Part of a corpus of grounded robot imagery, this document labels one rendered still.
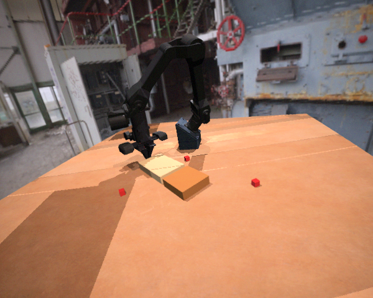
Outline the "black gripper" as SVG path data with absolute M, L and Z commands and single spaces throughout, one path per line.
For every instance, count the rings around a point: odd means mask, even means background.
M 154 146 L 156 146 L 156 144 L 154 143 L 154 140 L 159 139 L 161 141 L 164 141 L 168 139 L 168 137 L 167 137 L 167 134 L 162 131 L 154 132 L 152 133 L 152 136 L 150 136 L 149 128 L 150 127 L 148 123 L 144 125 L 138 125 L 138 126 L 132 127 L 136 142 L 134 143 L 125 142 L 125 143 L 119 144 L 118 146 L 119 151 L 123 155 L 128 155 L 130 153 L 133 153 L 134 149 L 136 149 L 143 154 L 145 159 L 150 158 L 152 151 L 154 149 Z

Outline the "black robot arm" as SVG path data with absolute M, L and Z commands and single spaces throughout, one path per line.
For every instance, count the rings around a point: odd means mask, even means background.
M 146 124 L 145 111 L 150 110 L 147 103 L 154 84 L 172 59 L 185 58 L 190 70 L 194 98 L 190 101 L 193 115 L 184 126 L 197 133 L 202 123 L 210 121 L 211 112 L 203 81 L 202 62 L 205 51 L 205 42 L 192 34 L 161 44 L 140 80 L 126 93 L 122 110 L 107 112 L 111 131 L 129 127 L 129 118 L 133 127 Z

